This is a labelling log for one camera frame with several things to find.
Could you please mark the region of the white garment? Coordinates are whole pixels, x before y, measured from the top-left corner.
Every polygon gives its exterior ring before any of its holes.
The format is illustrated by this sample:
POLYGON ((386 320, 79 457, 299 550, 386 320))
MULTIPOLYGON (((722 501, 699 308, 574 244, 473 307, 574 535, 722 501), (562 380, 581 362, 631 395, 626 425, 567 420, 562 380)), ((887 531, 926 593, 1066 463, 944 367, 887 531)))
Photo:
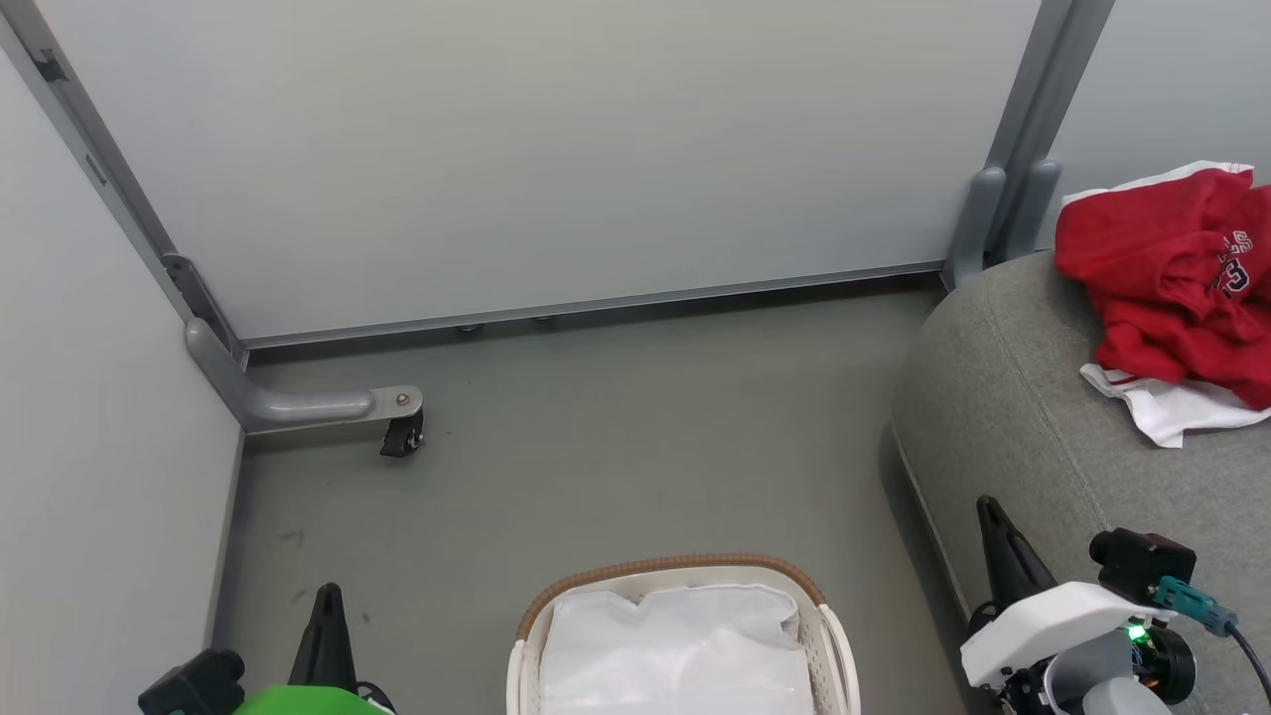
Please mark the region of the white garment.
POLYGON ((1190 378, 1167 384, 1097 363, 1085 363, 1079 372, 1097 392, 1125 403, 1138 431, 1160 448, 1182 448, 1190 431, 1238 429, 1271 418, 1271 408, 1254 410, 1215 384, 1190 378))

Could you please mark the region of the black caster wheel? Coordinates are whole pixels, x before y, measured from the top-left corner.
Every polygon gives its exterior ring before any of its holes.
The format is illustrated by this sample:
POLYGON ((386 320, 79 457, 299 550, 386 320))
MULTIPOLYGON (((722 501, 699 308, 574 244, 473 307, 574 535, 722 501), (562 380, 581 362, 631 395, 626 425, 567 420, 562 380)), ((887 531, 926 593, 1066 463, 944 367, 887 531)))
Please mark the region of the black caster wheel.
POLYGON ((390 458, 413 456, 425 443, 425 415, 422 410, 409 417, 393 418, 386 425, 384 443, 377 453, 390 458))

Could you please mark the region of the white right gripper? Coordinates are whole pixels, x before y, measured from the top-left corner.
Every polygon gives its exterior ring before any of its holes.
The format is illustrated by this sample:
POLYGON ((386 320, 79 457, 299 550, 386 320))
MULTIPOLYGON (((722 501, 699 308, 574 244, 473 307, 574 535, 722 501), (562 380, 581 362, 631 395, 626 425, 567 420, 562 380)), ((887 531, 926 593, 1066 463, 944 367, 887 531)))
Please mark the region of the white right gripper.
POLYGON ((1084 696, 1132 676, 1134 620, 1177 612, 1139 605, 1085 580, 1057 579, 995 498, 976 500, 990 603, 1005 608, 960 646, 969 683, 994 695, 1084 696))

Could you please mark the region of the grey fabric sofa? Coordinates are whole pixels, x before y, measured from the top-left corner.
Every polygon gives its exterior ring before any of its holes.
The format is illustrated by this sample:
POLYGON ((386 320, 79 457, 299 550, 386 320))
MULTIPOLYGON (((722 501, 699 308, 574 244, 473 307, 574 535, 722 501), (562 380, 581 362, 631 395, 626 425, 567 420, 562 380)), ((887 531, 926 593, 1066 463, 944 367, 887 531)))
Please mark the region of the grey fabric sofa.
MULTIPOLYGON (((1097 580, 1091 538, 1118 526, 1193 549, 1188 584, 1235 612, 1271 673, 1271 418, 1160 448, 1079 372, 1103 339, 1051 254, 984 271, 921 326, 894 438, 961 607, 970 621, 990 596, 976 512, 989 495, 1057 580, 1097 580)), ((1143 632, 1146 683, 1171 712, 1271 715, 1234 639, 1182 615, 1143 632)))

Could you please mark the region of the grey partition frame post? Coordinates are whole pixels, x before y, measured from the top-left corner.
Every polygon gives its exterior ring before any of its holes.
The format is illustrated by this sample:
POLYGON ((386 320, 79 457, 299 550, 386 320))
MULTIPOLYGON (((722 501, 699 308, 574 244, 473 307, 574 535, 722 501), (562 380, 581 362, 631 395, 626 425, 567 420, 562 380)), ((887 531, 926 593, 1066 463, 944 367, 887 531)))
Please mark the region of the grey partition frame post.
POLYGON ((72 157, 123 229, 147 271, 182 321, 200 317, 236 362, 247 352, 208 288, 208 281, 172 235, 146 198, 78 72, 53 36, 36 0, 0 0, 4 44, 18 70, 36 72, 36 99, 50 113, 72 157))
POLYGON ((988 159, 971 178, 949 239, 944 290, 1035 253, 1063 175, 1050 152, 1115 4, 1041 0, 988 159))

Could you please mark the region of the beige laundry basket brown rim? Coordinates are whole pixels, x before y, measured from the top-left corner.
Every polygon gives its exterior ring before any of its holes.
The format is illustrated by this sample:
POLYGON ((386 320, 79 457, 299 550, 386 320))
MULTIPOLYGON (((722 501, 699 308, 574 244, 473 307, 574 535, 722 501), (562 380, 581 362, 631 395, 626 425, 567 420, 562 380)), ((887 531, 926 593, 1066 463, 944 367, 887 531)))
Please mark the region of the beige laundry basket brown rim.
POLYGON ((540 660, 552 610, 573 593, 613 592, 641 601, 655 591, 763 585, 794 599, 797 641, 807 657, 813 715, 862 715, 860 685, 846 634, 822 591, 799 566, 760 552, 703 552, 597 566, 554 580, 527 605, 505 672, 505 715, 541 715, 540 660))

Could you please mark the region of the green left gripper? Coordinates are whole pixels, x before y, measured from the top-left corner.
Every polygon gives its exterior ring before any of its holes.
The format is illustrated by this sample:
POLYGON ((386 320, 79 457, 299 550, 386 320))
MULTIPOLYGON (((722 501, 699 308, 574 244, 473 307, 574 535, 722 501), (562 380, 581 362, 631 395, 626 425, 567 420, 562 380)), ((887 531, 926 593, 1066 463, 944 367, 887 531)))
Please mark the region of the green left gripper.
POLYGON ((344 593, 336 583, 324 584, 315 593, 289 685, 248 697, 233 715, 394 715, 385 705, 356 693, 358 678, 344 593))

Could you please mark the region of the grey metal partition leg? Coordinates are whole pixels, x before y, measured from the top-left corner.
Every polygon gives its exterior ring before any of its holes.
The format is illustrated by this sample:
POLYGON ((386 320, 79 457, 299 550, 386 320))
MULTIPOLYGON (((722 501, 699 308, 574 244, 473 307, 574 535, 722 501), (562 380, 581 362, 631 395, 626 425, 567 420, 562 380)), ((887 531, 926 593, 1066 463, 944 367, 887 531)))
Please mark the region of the grey metal partition leg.
POLYGON ((248 436, 389 422, 423 408, 423 392, 414 385, 280 392, 255 384, 200 317, 186 323, 186 348, 248 436))

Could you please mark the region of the red printed jersey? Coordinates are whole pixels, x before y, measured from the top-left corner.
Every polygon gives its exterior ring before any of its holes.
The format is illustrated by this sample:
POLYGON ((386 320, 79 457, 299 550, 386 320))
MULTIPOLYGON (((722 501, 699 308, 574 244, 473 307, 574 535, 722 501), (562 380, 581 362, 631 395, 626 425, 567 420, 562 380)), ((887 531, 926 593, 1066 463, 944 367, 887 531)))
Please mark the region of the red printed jersey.
POLYGON ((1055 265, 1102 321, 1096 361, 1271 408, 1271 183, 1192 163, 1063 199, 1055 265))

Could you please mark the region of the grey partition bottom rail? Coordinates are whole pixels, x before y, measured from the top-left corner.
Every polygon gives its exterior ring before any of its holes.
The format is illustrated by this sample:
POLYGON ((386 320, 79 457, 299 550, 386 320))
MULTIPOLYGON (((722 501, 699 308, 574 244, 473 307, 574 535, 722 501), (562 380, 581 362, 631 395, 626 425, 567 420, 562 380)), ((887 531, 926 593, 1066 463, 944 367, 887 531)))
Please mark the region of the grey partition bottom rail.
POLYGON ((744 295, 766 293, 766 291, 819 288, 819 286, 825 284, 849 284, 849 282, 860 282, 867 279, 894 279, 894 277, 904 276, 925 276, 925 273, 939 273, 943 271, 943 267, 944 264, 941 262, 919 262, 871 268, 871 271, 839 271, 833 273, 820 273, 820 276, 793 277, 793 279, 738 282, 738 284, 723 284, 717 286, 717 288, 661 291, 661 293, 636 295, 636 297, 597 298, 590 300, 590 302, 554 304, 540 305, 540 307, 505 309, 505 311, 459 314, 459 316, 452 317, 427 317, 427 320, 376 323, 376 325, 350 326, 350 329, 295 331, 295 334, 276 337, 245 338, 241 339, 240 344, 247 352, 262 352, 292 348, 292 345, 318 345, 327 343, 390 338, 397 335, 418 334, 418 331, 480 326, 488 325, 489 323, 541 320, 541 317, 562 316, 562 314, 622 311, 622 309, 641 309, 648 307, 648 305, 658 304, 680 304, 694 302, 694 300, 744 297, 744 295))

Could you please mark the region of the white cloth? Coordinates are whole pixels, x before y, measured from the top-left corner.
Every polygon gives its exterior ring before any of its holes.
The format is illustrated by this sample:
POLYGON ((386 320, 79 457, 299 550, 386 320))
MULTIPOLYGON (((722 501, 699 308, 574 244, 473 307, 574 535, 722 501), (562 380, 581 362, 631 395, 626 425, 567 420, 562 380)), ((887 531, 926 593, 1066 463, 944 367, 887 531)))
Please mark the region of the white cloth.
POLYGON ((540 715, 813 715, 794 599, 763 585, 566 596, 540 715))

